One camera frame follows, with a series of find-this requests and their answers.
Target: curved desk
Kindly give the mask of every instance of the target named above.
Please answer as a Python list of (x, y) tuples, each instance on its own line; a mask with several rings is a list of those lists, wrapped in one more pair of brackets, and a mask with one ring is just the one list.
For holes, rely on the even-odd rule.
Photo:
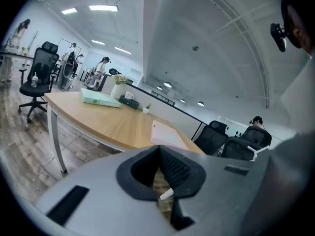
[(159, 117), (144, 114), (124, 104), (121, 108), (83, 103), (80, 92), (46, 93), (48, 102), (48, 129), (50, 141), (62, 172), (66, 171), (60, 150), (57, 117), (61, 116), (73, 127), (119, 151), (152, 146), (151, 129), (153, 120), (174, 128), (190, 151), (204, 152), (173, 124)]

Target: black office chair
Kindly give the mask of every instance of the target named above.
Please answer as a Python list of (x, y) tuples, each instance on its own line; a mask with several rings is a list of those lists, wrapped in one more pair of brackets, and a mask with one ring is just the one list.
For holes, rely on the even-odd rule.
[(239, 138), (257, 144), (260, 148), (270, 145), (272, 140), (266, 130), (254, 126), (249, 126)]
[(207, 155), (213, 155), (227, 138), (228, 135), (218, 132), (211, 126), (205, 126), (194, 142)]
[[(50, 79), (50, 75), (59, 58), (57, 51), (58, 45), (52, 44), (50, 42), (45, 42), (42, 47), (37, 48), (35, 51), (33, 64), (28, 75), (28, 81), (26, 81), (25, 83), (23, 83), (23, 78), (26, 69), (24, 68), (19, 70), (20, 72), (22, 72), (20, 93), (26, 96), (33, 97), (33, 100), (31, 102), (19, 106), (19, 113), (21, 112), (22, 107), (31, 106), (31, 109), (27, 115), (28, 123), (31, 122), (30, 114), (34, 108), (39, 108), (42, 111), (47, 112), (47, 110), (42, 107), (42, 105), (47, 104), (47, 102), (37, 101), (37, 97), (42, 98), (45, 93), (51, 91), (55, 77), (52, 76), (52, 79)], [(31, 87), (31, 83), (32, 77), (35, 73), (38, 77), (38, 81), (37, 86), (33, 88)]]
[(239, 138), (229, 137), (221, 157), (251, 161), (254, 152), (248, 146), (259, 150), (271, 144), (271, 135), (264, 129), (250, 126)]
[(115, 74), (121, 74), (119, 71), (117, 71), (115, 68), (110, 68), (108, 70), (108, 73), (111, 75), (115, 75)]
[(220, 134), (225, 134), (225, 130), (226, 130), (226, 127), (227, 125), (222, 123), (222, 122), (219, 122), (217, 120), (213, 120), (212, 122), (210, 122), (209, 126), (218, 131)]

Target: desk leg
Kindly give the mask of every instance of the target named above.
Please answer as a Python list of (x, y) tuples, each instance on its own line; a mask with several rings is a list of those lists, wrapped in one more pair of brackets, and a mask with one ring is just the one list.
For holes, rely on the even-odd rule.
[(57, 159), (59, 169), (62, 172), (66, 172), (67, 169), (63, 162), (63, 156), (61, 155), (59, 139), (58, 139), (57, 114), (51, 109), (51, 106), (49, 105), (48, 105), (47, 114), (48, 114), (48, 130), (49, 130), (50, 143), (53, 147), (53, 151)]
[(81, 74), (81, 78), (80, 78), (80, 81), (82, 80), (82, 76), (83, 76), (83, 74), (84, 74), (84, 70), (83, 70), (83, 72), (82, 72), (82, 74)]

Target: chair armrest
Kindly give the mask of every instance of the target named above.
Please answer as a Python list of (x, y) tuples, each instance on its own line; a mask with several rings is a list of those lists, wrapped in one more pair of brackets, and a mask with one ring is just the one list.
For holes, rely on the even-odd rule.
[(21, 85), (23, 84), (24, 72), (25, 72), (26, 70), (27, 70), (26, 68), (19, 69), (19, 71), (22, 72), (22, 74), (21, 74)]
[(51, 74), (51, 81), (49, 86), (49, 92), (51, 92), (51, 88), (53, 87), (54, 80), (56, 78), (56, 74)]

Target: person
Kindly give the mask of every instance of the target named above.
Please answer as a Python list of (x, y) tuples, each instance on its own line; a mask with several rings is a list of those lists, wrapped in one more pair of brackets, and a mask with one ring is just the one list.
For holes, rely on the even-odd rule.
[(95, 73), (91, 71), (91, 75), (88, 80), (85, 82), (85, 85), (89, 88), (94, 87), (95, 79), (100, 78), (101, 76), (105, 75), (105, 64), (110, 62), (109, 57), (104, 57), (96, 66)]
[[(14, 33), (9, 37), (7, 45), (10, 48), (19, 49), (20, 48), (20, 42), (24, 35), (25, 30), (29, 27), (31, 23), (30, 19), (26, 19), (23, 22), (19, 24), (19, 26), (15, 29)], [(1, 82), (4, 83), (5, 81), (10, 82), (11, 79), (11, 72), (12, 72), (12, 66), (7, 66), (3, 71), (1, 72), (2, 79)]]
[(75, 77), (75, 73), (77, 71), (78, 65), (82, 64), (81, 58), (83, 58), (83, 54), (80, 54), (74, 61), (73, 70), (72, 70), (72, 77)]
[(65, 54), (62, 56), (61, 59), (61, 67), (60, 67), (60, 72), (59, 72), (59, 79), (58, 79), (58, 88), (62, 89), (67, 83), (67, 79), (65, 79), (63, 75), (64, 67), (67, 63), (71, 64), (72, 66), (74, 65), (74, 60), (76, 57), (76, 43), (72, 43), (69, 49), (65, 52)]
[(253, 127), (258, 127), (258, 128), (264, 129), (262, 126), (262, 118), (260, 116), (256, 116), (254, 119), (252, 119), (250, 121), (250, 124), (252, 124)]
[(302, 4), (293, 6), (289, 0), (282, 0), (281, 12), (288, 39), (310, 56), (307, 65), (281, 96), (281, 102), (290, 116), (290, 126), (298, 133), (311, 132), (315, 129), (315, 38), (311, 36), (314, 34), (313, 17), (306, 13)]

